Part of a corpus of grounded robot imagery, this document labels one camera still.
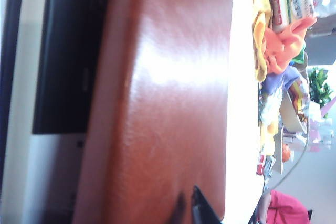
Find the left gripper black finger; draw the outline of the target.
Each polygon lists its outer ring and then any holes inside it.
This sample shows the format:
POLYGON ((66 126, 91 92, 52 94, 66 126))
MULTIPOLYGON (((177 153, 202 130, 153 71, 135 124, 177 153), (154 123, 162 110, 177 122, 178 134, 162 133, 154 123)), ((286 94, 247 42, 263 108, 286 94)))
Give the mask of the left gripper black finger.
POLYGON ((193 187, 192 194, 192 221, 194 224, 220 224, 221 220, 208 203, 197 185, 193 187))

